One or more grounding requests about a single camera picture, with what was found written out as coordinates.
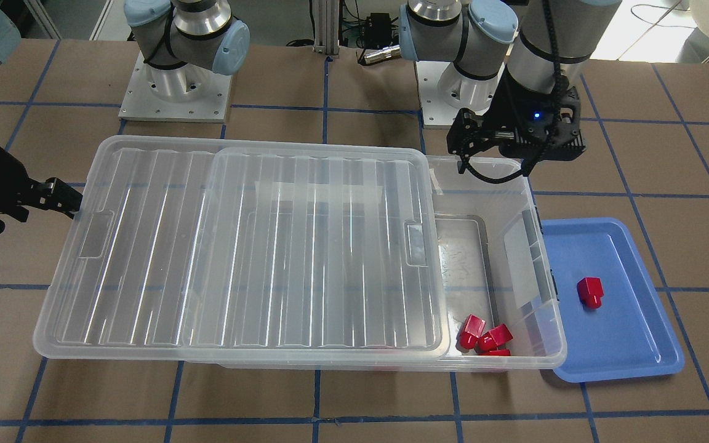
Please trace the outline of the clear plastic box lid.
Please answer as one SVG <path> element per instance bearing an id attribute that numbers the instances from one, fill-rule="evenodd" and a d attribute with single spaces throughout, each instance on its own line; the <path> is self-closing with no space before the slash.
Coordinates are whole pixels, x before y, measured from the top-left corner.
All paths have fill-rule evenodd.
<path id="1" fill-rule="evenodd" d="M 451 335 L 430 185 L 406 148 L 107 138 L 34 347 L 241 367 L 436 361 Z"/>

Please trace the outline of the red block lone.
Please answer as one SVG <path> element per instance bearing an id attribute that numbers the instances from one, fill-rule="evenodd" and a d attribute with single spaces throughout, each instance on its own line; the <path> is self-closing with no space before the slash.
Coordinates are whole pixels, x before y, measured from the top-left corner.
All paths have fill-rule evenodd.
<path id="1" fill-rule="evenodd" d="M 603 285 L 598 277 L 584 277 L 577 283 L 577 294 L 587 309 L 600 309 L 603 305 Z"/>

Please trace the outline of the clear plastic storage box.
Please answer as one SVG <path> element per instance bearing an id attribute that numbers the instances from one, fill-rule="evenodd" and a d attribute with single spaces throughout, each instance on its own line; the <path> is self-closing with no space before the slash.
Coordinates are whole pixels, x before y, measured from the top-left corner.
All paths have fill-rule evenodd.
<path id="1" fill-rule="evenodd" d="M 219 154 L 204 190 L 180 359 L 230 368 L 548 369 L 566 343 L 523 180 L 451 156 Z M 464 351 L 478 315 L 511 356 Z"/>

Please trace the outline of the black electronics box background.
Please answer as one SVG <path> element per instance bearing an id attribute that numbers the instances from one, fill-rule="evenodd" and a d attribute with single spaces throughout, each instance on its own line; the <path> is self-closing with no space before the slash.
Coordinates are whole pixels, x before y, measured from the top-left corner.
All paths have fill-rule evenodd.
<path id="1" fill-rule="evenodd" d="M 363 47 L 382 49 L 392 45 L 392 19 L 388 12 L 372 12 L 362 27 Z"/>

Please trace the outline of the red block middle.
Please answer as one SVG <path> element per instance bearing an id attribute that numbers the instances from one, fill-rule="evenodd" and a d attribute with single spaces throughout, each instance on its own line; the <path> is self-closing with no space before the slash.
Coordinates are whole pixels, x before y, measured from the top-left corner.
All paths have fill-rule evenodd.
<path id="1" fill-rule="evenodd" d="M 457 346 L 464 351 L 475 349 L 478 340 L 484 333 L 485 325 L 484 319 L 481 319 L 478 315 L 469 314 L 459 330 Z"/>

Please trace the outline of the red block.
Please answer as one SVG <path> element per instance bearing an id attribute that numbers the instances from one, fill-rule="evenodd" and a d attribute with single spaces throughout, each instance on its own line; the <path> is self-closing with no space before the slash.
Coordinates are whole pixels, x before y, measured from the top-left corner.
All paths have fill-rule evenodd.
<path id="1" fill-rule="evenodd" d="M 464 351 L 475 349 L 478 340 L 484 333 L 485 325 L 484 319 L 481 319 L 478 315 L 469 314 L 459 330 L 457 346 Z"/>
<path id="2" fill-rule="evenodd" d="M 507 357 L 511 356 L 511 351 L 509 349 L 492 349 L 489 351 L 482 351 L 479 356 L 497 356 L 497 357 Z"/>
<path id="3" fill-rule="evenodd" d="M 476 353 L 489 351 L 492 349 L 507 349 L 505 345 L 514 337 L 509 328 L 505 324 L 500 324 L 485 332 L 478 344 L 476 345 Z"/>

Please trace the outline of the red block top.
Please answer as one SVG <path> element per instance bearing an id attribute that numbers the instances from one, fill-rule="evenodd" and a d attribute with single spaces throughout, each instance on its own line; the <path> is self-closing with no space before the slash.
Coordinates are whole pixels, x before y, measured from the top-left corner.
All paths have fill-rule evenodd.
<path id="1" fill-rule="evenodd" d="M 514 337 L 509 328 L 505 324 L 500 324 L 485 332 L 478 344 L 476 345 L 476 353 L 489 351 L 492 349 L 507 349 L 505 345 Z"/>

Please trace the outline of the blue plastic tray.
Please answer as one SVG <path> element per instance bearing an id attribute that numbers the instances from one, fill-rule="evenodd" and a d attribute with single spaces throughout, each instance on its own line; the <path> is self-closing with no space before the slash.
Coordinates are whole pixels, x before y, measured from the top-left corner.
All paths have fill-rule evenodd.
<path id="1" fill-rule="evenodd" d="M 555 375 L 570 383 L 675 375 L 684 355 L 630 231 L 615 218 L 543 222 L 559 294 L 567 357 Z M 600 309 L 579 300 L 584 277 L 602 281 Z"/>

